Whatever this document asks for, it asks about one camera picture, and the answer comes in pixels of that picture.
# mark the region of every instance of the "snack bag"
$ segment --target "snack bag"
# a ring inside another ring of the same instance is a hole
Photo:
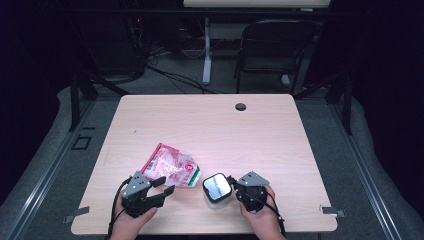
[[[149,180],[165,176],[165,185],[176,187],[194,187],[200,178],[200,168],[190,155],[163,143],[159,143],[141,172]]]

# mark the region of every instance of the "wooden table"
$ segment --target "wooden table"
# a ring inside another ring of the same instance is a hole
[[[236,110],[238,103],[246,110]],[[239,178],[251,170],[270,181],[287,232],[337,227],[319,210],[330,201],[292,96],[129,95],[121,99],[81,201],[90,212],[75,218],[74,234],[107,233],[117,188],[161,142],[187,151],[202,175],[194,188],[176,188],[142,234],[252,233],[234,196],[212,211],[202,190],[216,173]]]

